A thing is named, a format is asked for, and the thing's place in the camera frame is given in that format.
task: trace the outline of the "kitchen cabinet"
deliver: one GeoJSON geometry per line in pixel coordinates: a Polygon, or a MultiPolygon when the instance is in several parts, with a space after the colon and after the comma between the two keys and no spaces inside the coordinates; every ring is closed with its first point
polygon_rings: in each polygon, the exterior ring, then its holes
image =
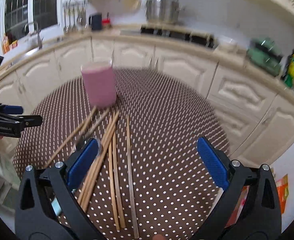
{"type": "Polygon", "coordinates": [[[210,61],[168,49],[155,49],[155,68],[186,83],[205,98],[217,65],[218,61],[210,61]]]}
{"type": "Polygon", "coordinates": [[[220,102],[209,96],[207,101],[215,109],[219,123],[224,129],[229,145],[229,156],[248,138],[258,125],[255,118],[246,116],[239,108],[231,104],[220,102]]]}
{"type": "Polygon", "coordinates": [[[62,84],[53,52],[21,66],[17,74],[34,108],[62,84]]]}
{"type": "MultiPolygon", "coordinates": [[[[32,107],[25,97],[24,91],[18,82],[16,72],[3,78],[0,82],[0,103],[12,106],[22,106],[24,114],[30,114],[32,107]]],[[[0,140],[0,153],[12,155],[18,144],[17,138],[4,137],[0,140]]]]}
{"type": "Polygon", "coordinates": [[[276,93],[236,71],[218,66],[209,95],[242,109],[260,121],[276,93]]]}
{"type": "Polygon", "coordinates": [[[91,40],[85,40],[61,49],[56,49],[60,79],[63,83],[77,76],[81,76],[81,66],[92,62],[91,40]]]}
{"type": "Polygon", "coordinates": [[[114,54],[114,41],[92,40],[93,62],[111,61],[114,54]]]}
{"type": "Polygon", "coordinates": [[[243,165],[272,164],[294,143],[294,106],[277,95],[253,133],[230,157],[243,165]]]}
{"type": "Polygon", "coordinates": [[[116,42],[114,45],[114,66],[152,68],[154,52],[154,46],[116,42]]]}

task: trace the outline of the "blue rubber pad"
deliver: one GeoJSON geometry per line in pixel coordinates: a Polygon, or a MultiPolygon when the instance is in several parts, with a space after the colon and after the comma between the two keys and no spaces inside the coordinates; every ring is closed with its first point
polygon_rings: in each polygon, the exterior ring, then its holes
{"type": "Polygon", "coordinates": [[[23,114],[21,106],[5,106],[2,110],[4,114],[23,114]]]}
{"type": "Polygon", "coordinates": [[[224,191],[227,190],[227,169],[204,138],[198,139],[197,150],[215,184],[224,191]]]}
{"type": "Polygon", "coordinates": [[[99,153],[99,144],[97,140],[92,140],[83,150],[83,153],[69,169],[67,175],[67,186],[69,190],[78,188],[91,164],[99,153]]]}

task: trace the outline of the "kitchen countertop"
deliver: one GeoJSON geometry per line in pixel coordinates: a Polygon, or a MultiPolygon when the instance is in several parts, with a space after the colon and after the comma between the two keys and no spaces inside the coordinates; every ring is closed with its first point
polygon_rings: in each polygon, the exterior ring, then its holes
{"type": "Polygon", "coordinates": [[[151,36],[148,34],[122,35],[121,29],[103,30],[101,32],[85,31],[84,33],[66,35],[64,36],[64,41],[56,43],[50,47],[41,49],[38,52],[32,54],[31,56],[22,59],[13,66],[10,66],[10,63],[14,59],[2,64],[0,67],[0,80],[7,76],[9,73],[18,69],[20,66],[42,55],[52,52],[57,48],[64,47],[74,42],[89,38],[96,40],[114,40],[121,42],[142,43],[144,45],[147,44],[150,46],[160,46],[162,48],[168,48],[178,50],[180,52],[185,52],[191,55],[195,55],[197,57],[215,60],[218,61],[221,66],[230,68],[252,79],[255,79],[257,82],[262,83],[264,86],[275,91],[276,93],[283,96],[285,99],[287,99],[290,103],[294,105],[294,91],[286,87],[283,84],[283,82],[281,82],[277,78],[274,78],[273,76],[269,75],[265,71],[261,70],[260,68],[257,68],[252,63],[247,61],[244,55],[230,54],[224,51],[220,51],[218,49],[212,50],[189,42],[174,40],[171,38],[151,36]]]}

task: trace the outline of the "round table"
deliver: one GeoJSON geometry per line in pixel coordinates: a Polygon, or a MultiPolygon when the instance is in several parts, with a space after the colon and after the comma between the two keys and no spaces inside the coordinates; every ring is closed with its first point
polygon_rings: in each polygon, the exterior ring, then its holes
{"type": "MultiPolygon", "coordinates": [[[[87,216],[109,240],[134,239],[131,221],[126,150],[126,115],[130,115],[132,173],[140,239],[162,234],[188,239],[202,225],[217,194],[212,177],[197,152],[197,139],[206,136],[216,149],[228,152],[225,132],[213,108],[182,82],[151,70],[116,69],[119,181],[126,228],[116,230],[105,159],[87,216]]],[[[99,110],[93,123],[103,113],[99,110]]],[[[21,178],[27,165],[42,168],[67,136],[90,113],[82,78],[71,80],[48,95],[33,114],[40,127],[26,129],[13,164],[21,178]]],[[[109,116],[96,129],[101,139],[109,116]]],[[[71,143],[57,156],[64,161],[71,143]]],[[[64,215],[60,223],[68,225],[64,215]]]]}

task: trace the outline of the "orange package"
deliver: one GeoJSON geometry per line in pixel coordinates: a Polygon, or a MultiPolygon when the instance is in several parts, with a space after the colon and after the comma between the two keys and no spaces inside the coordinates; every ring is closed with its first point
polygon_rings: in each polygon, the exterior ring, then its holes
{"type": "Polygon", "coordinates": [[[276,182],[276,187],[277,187],[277,192],[279,197],[279,203],[281,205],[281,213],[284,214],[286,199],[288,198],[288,195],[289,195],[287,174],[282,179],[276,182]]]}

